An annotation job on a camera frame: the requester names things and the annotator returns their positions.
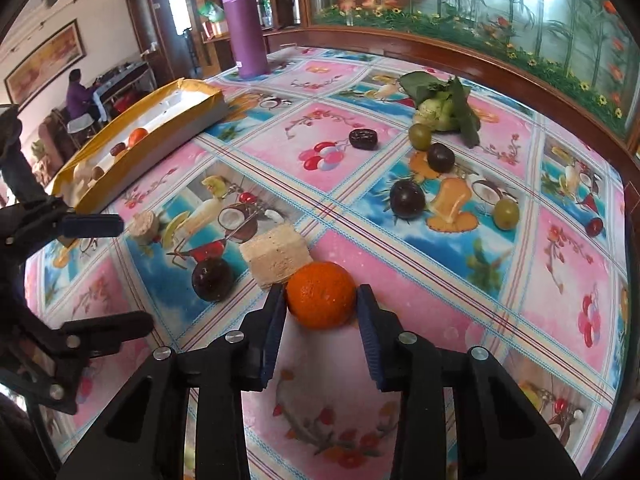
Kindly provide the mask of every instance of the yellow tray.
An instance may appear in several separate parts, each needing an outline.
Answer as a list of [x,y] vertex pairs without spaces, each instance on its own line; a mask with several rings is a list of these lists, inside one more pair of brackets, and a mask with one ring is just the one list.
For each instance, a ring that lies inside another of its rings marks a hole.
[[[135,103],[89,140],[56,175],[52,193],[61,194],[79,213],[100,212],[160,160],[222,119],[227,111],[219,88],[199,80],[178,79]],[[135,128],[147,125],[148,136],[115,161],[110,148],[118,142],[126,144]],[[90,166],[106,166],[102,168],[105,173],[74,203],[78,184],[73,178],[74,169],[83,161]]]

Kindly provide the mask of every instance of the picture frame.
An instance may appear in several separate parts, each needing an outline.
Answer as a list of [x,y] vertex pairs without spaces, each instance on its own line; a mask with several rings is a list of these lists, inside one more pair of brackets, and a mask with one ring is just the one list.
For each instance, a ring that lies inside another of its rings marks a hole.
[[78,20],[73,20],[39,44],[4,79],[9,99],[23,110],[52,81],[85,56]]

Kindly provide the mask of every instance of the purple thermos bottle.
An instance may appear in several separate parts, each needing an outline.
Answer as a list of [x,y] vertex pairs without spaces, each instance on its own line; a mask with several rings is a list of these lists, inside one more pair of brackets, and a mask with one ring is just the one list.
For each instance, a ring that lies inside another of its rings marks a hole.
[[222,4],[240,77],[266,74],[267,52],[255,0],[222,0]]

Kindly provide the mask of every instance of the wooden door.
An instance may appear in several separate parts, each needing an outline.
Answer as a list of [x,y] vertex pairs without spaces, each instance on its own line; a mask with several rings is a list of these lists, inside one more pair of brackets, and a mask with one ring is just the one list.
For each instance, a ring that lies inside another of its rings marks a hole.
[[153,14],[148,0],[125,0],[131,25],[136,35],[140,57],[149,63],[159,86],[163,86],[174,80],[164,51],[158,39]]
[[175,31],[174,17],[169,0],[148,0],[153,16],[156,35],[164,53],[172,80],[191,77],[193,64],[183,37]]

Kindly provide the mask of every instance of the orange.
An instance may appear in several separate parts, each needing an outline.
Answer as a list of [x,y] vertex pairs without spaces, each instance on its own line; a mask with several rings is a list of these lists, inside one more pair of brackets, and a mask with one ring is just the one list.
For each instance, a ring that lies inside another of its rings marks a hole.
[[287,283],[289,310],[303,326],[322,330],[345,324],[353,315],[356,284],[333,262],[311,262]]
[[140,140],[148,136],[148,134],[149,132],[146,131],[144,128],[136,128],[130,134],[129,139],[127,139],[127,145],[131,148],[135,144],[139,143]]

